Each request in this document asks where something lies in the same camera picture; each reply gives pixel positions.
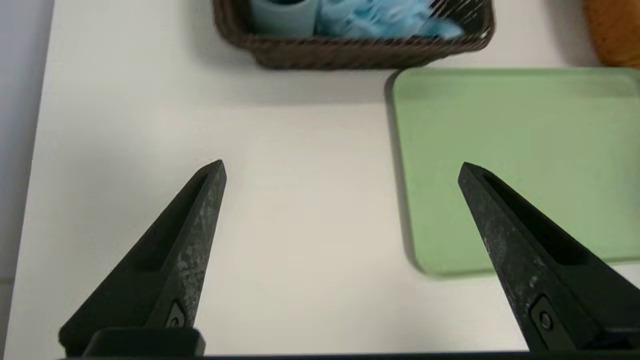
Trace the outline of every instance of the green tray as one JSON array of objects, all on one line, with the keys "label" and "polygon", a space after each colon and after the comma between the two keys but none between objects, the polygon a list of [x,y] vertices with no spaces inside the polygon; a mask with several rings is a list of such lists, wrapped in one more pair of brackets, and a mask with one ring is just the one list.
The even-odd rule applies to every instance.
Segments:
[{"label": "green tray", "polygon": [[608,262],[640,259],[640,81],[630,69],[428,70],[393,88],[415,260],[492,271],[458,188],[491,170]]}]

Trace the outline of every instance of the light blue container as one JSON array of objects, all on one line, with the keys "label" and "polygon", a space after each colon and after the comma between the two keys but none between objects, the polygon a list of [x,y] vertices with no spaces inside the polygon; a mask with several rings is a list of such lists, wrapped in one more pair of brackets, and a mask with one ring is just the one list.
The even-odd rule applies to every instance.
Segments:
[{"label": "light blue container", "polygon": [[314,36],[319,0],[251,0],[258,34],[288,38]]}]

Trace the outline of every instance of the brown woven basket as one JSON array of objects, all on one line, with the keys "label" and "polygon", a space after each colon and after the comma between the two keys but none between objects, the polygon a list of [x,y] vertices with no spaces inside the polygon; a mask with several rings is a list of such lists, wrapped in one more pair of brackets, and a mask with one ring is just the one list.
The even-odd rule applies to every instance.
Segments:
[{"label": "brown woven basket", "polygon": [[436,0],[434,14],[455,20],[465,36],[455,40],[419,38],[344,40],[331,37],[285,39],[253,32],[249,0],[212,0],[216,27],[232,45],[249,50],[270,69],[406,69],[449,55],[484,49],[495,31],[492,0]]}]

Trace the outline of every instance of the light blue fabric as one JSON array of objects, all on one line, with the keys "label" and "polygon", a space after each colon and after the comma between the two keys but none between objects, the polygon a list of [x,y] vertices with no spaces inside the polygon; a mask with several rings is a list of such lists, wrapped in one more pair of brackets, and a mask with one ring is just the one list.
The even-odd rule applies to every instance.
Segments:
[{"label": "light blue fabric", "polygon": [[454,21],[432,17],[433,0],[321,0],[320,34],[342,38],[440,37],[464,35]]}]

